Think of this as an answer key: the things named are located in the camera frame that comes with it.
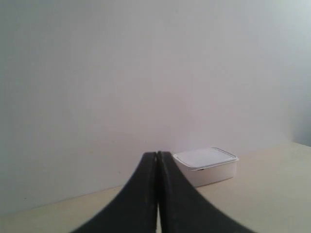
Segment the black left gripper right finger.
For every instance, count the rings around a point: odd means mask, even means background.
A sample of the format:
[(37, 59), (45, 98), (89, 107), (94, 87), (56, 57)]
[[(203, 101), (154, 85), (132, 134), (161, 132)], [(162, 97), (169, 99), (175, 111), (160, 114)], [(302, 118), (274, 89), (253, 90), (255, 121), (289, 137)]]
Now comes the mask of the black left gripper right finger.
[(158, 205), (163, 233), (252, 233), (206, 200), (170, 152), (157, 153)]

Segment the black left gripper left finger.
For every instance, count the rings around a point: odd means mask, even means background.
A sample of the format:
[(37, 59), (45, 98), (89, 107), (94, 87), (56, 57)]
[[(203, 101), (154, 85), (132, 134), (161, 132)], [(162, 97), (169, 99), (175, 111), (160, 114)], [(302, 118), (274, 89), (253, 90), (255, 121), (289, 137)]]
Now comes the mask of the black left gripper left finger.
[(99, 213), (74, 233), (155, 233), (156, 152), (144, 153), (129, 181)]

